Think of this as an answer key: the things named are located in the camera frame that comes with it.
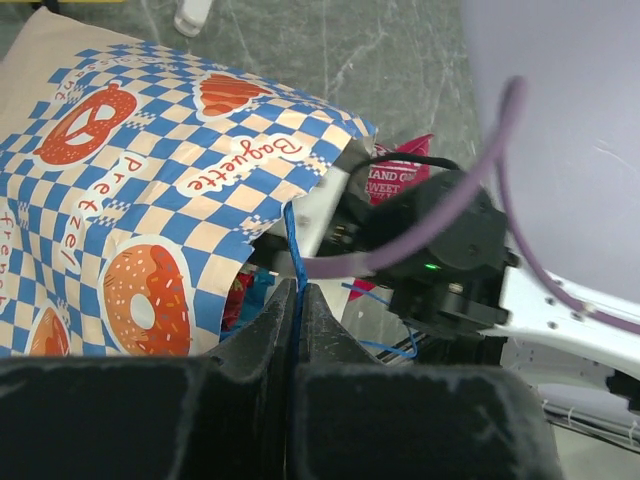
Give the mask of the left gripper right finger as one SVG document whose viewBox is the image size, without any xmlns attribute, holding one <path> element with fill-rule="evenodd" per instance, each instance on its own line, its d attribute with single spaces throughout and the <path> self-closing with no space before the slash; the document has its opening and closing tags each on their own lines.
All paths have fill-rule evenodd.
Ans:
<svg viewBox="0 0 640 480">
<path fill-rule="evenodd" d="M 308 285 L 294 384 L 298 479 L 559 479 L 540 399 L 488 366 L 384 365 Z"/>
</svg>

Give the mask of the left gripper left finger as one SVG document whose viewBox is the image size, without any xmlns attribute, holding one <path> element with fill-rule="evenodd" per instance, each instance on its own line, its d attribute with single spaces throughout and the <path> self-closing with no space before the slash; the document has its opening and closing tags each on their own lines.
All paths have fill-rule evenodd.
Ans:
<svg viewBox="0 0 640 480">
<path fill-rule="evenodd" d="M 280 479 L 296 287 L 194 357 L 1 364 L 5 479 Z"/>
</svg>

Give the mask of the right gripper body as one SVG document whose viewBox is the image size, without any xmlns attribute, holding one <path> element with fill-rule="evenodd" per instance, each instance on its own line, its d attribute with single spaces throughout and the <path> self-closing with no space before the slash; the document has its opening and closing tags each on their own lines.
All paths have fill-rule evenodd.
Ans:
<svg viewBox="0 0 640 480">
<path fill-rule="evenodd" d="M 301 257 L 329 257 L 354 250 L 355 234 L 372 209 L 366 185 L 370 168 L 378 162 L 368 159 L 351 167 L 332 167 L 308 195 L 293 201 Z M 283 277 L 296 275 L 283 219 L 254 241 L 254 265 Z"/>
</svg>

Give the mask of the red chips bag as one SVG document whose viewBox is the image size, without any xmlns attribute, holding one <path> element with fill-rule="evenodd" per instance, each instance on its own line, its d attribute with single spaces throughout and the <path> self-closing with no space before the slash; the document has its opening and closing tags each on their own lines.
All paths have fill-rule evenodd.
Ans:
<svg viewBox="0 0 640 480">
<path fill-rule="evenodd" d="M 409 153 L 427 156 L 433 134 L 426 134 L 396 147 L 375 145 L 375 157 L 389 153 Z M 388 160 L 372 165 L 366 183 L 365 192 L 369 203 L 378 205 L 404 189 L 427 179 L 430 174 L 428 165 L 415 162 Z"/>
</svg>

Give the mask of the checkered paper bag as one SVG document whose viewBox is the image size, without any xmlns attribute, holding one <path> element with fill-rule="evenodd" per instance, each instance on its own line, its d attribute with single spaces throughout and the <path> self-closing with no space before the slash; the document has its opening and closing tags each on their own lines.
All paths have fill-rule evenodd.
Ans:
<svg viewBox="0 0 640 480">
<path fill-rule="evenodd" d="M 254 239 L 375 127 L 35 12 L 1 63 L 1 353 L 196 355 Z"/>
</svg>

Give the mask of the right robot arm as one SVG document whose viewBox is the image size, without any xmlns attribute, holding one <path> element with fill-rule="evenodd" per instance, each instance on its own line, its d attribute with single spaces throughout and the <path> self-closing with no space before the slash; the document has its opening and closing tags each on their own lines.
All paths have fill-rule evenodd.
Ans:
<svg viewBox="0 0 640 480">
<path fill-rule="evenodd" d="M 353 176 L 386 160 L 444 172 L 370 206 L 350 191 Z M 309 252 L 372 253 L 426 218 L 465 176 L 453 161 L 409 154 L 366 160 L 348 179 L 342 170 L 329 170 L 329 193 L 301 200 Z M 639 303 L 526 267 L 531 251 L 521 257 L 506 246 L 510 223 L 480 187 L 444 233 L 363 281 L 391 290 L 390 300 L 376 298 L 422 332 L 438 361 L 499 364 L 537 390 L 552 424 L 639 451 Z M 435 353 L 422 357 L 436 362 Z"/>
</svg>

